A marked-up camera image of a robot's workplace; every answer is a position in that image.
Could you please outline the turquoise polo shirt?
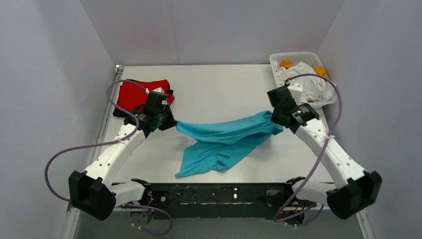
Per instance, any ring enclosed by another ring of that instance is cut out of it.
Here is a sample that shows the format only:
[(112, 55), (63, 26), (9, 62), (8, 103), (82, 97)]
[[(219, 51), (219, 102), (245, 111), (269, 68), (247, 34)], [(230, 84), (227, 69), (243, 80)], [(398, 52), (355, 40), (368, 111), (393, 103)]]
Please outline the turquoise polo shirt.
[(191, 123), (179, 121), (176, 129), (196, 143), (184, 150), (177, 178), (210, 171), (225, 172), (249, 155), (273, 135), (284, 131), (272, 122), (272, 112), (220, 123)]

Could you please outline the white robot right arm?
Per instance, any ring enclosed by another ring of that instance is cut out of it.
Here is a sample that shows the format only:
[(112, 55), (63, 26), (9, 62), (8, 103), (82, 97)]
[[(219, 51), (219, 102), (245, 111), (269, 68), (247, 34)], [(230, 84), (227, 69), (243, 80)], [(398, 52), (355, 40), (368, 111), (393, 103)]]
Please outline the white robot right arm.
[(287, 199), (280, 210), (294, 200), (305, 200), (327, 206), (346, 220), (375, 203), (382, 177), (377, 171), (367, 171), (346, 153), (312, 106), (298, 103), (301, 92), (301, 85), (291, 84), (267, 93), (274, 108), (272, 122), (290, 129), (317, 156), (308, 176), (287, 181)]

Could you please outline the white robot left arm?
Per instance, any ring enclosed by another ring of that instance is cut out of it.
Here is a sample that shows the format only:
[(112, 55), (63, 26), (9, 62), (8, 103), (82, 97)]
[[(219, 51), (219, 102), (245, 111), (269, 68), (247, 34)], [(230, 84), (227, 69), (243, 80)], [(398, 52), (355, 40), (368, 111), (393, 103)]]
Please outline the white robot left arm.
[(149, 92), (146, 103), (136, 107), (134, 117), (123, 121), (114, 138), (116, 143), (109, 145), (83, 172), (74, 171), (70, 175), (73, 207), (103, 221), (114, 208), (142, 199), (144, 183), (136, 179), (120, 184), (113, 184), (113, 181), (124, 162), (152, 132), (177, 124), (167, 97), (162, 88)]

